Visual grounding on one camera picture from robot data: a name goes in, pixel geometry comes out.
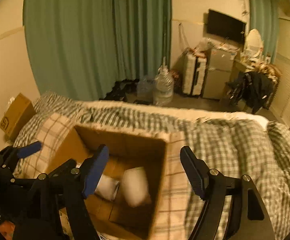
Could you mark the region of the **black wall television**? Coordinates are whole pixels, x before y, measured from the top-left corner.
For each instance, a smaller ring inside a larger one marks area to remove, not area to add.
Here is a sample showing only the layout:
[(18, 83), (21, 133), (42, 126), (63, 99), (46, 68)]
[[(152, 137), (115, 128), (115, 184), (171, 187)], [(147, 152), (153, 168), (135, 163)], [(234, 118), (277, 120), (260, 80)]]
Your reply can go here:
[(209, 10), (206, 32), (217, 35), (238, 44), (245, 42), (246, 23), (215, 10)]

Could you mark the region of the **silver mini fridge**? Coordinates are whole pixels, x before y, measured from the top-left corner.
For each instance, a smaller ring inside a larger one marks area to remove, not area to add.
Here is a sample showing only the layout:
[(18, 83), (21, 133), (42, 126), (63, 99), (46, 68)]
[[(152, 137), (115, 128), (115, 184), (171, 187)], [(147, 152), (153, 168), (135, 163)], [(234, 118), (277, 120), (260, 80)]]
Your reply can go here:
[(220, 100), (225, 85), (230, 80), (233, 58), (229, 51), (211, 48), (207, 51), (207, 66), (202, 87), (202, 97)]

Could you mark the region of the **open cardboard box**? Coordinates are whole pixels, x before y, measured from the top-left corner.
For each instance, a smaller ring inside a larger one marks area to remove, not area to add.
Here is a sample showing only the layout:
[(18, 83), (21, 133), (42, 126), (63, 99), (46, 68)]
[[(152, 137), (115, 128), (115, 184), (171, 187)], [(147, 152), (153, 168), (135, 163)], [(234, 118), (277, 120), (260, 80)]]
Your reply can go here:
[(154, 224), (166, 169), (168, 143), (161, 138), (74, 126), (56, 149), (47, 172), (55, 170), (68, 159), (82, 163), (100, 145), (106, 145), (109, 150), (104, 170), (106, 176), (121, 180), (125, 170), (144, 167), (152, 203), (130, 207), (122, 190), (118, 191), (112, 202), (93, 194), (85, 200), (85, 205), (95, 229), (107, 237), (155, 239)]

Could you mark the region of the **large green curtain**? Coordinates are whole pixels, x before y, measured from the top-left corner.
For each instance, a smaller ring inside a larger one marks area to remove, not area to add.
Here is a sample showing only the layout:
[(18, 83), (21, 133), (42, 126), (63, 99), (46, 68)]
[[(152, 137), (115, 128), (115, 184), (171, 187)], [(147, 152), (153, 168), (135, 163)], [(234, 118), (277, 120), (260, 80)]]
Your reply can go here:
[(23, 24), (41, 93), (103, 98), (116, 81), (170, 62), (172, 0), (24, 0)]

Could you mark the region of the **large clear water bottle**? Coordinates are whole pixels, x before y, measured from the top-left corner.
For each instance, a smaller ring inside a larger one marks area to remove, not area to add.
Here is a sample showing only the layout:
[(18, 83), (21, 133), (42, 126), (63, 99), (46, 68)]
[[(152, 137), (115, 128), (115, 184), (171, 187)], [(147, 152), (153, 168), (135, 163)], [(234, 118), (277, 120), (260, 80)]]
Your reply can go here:
[(167, 66), (161, 66), (154, 79), (153, 101), (154, 105), (165, 106), (169, 104), (174, 95), (174, 79)]

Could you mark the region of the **small green curtain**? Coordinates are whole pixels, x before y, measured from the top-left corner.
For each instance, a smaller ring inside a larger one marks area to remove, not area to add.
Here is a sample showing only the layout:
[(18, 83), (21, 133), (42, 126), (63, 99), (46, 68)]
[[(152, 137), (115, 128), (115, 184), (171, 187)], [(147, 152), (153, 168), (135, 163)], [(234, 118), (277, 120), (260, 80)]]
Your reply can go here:
[(279, 31), (277, 0), (249, 0), (250, 29), (257, 29), (263, 41), (263, 54), (271, 56), (271, 63), (276, 57)]

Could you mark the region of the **oval white mirror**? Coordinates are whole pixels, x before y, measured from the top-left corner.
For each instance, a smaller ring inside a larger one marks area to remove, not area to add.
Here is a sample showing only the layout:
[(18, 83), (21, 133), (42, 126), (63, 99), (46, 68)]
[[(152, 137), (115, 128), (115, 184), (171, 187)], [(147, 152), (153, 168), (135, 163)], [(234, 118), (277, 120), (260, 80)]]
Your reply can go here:
[(244, 51), (249, 58), (257, 58), (261, 54), (263, 49), (263, 41), (261, 34), (257, 29), (249, 31), (246, 39)]

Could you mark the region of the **beige plaid blanket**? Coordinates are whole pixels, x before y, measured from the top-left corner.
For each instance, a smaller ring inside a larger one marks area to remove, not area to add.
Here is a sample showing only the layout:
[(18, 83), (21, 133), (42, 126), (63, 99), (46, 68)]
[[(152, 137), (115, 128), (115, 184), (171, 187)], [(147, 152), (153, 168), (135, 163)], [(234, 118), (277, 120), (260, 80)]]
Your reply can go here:
[(127, 204), (123, 190), (106, 200), (96, 194), (85, 203), (97, 231), (111, 239), (185, 239), (185, 215), (191, 194), (180, 163), (186, 145), (184, 132), (145, 131), (105, 124), (78, 124), (52, 113), (41, 123), (33, 117), (19, 133), (15, 145), (40, 141), (37, 153), (18, 162), (15, 176), (36, 178), (68, 159), (82, 163), (105, 144), (109, 159), (104, 174), (121, 180), (132, 168), (144, 168), (148, 196), (137, 207)]

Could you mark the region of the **green checkered duvet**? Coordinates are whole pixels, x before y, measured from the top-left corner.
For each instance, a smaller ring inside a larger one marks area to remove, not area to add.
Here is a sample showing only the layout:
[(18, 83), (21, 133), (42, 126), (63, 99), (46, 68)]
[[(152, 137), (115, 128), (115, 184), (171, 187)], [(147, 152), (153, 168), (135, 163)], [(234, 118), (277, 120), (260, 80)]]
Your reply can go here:
[(290, 232), (290, 129), (284, 124), (242, 112), (77, 102), (56, 93), (43, 94), (34, 109), (36, 114), (21, 129), (14, 146), (37, 140), (44, 146), (18, 163), (17, 177), (34, 178), (43, 172), (75, 124), (150, 138), (170, 139), (179, 133), (182, 143), (209, 167), (229, 177), (248, 174), (266, 206), (276, 239)]

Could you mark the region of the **black clothes on chair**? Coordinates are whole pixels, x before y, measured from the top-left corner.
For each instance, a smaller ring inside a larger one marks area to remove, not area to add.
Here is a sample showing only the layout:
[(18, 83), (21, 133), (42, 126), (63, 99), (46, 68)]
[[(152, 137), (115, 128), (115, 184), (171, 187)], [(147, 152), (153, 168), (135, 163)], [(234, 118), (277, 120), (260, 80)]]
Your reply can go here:
[(265, 74), (249, 71), (240, 73), (238, 77), (227, 83), (230, 88), (229, 100), (231, 105), (236, 105), (240, 100), (256, 114), (266, 105), (274, 91), (274, 83)]

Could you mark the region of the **white suitcase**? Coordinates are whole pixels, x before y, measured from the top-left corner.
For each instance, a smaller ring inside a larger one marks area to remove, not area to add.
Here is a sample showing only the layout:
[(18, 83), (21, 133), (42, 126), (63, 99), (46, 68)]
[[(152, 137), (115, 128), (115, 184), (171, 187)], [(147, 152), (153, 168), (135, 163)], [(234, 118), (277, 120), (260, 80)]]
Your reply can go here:
[(182, 92), (189, 96), (199, 96), (202, 92), (207, 59), (187, 53), (184, 59)]

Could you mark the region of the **white cloth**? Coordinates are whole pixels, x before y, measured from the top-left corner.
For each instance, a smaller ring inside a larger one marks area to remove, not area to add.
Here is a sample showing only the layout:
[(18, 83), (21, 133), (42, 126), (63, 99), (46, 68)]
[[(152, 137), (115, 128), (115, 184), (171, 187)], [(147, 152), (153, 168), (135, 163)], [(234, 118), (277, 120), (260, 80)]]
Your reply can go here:
[(152, 203), (144, 167), (125, 170), (120, 184), (125, 201), (129, 206), (138, 207)]

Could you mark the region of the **brown SF shipping box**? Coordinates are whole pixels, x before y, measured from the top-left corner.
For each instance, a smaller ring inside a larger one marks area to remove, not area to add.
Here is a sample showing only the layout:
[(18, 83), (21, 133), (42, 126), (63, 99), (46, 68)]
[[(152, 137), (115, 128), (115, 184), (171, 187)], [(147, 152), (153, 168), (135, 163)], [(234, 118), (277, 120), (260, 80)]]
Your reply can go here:
[(36, 114), (30, 99), (19, 93), (1, 119), (0, 129), (14, 141), (25, 124)]

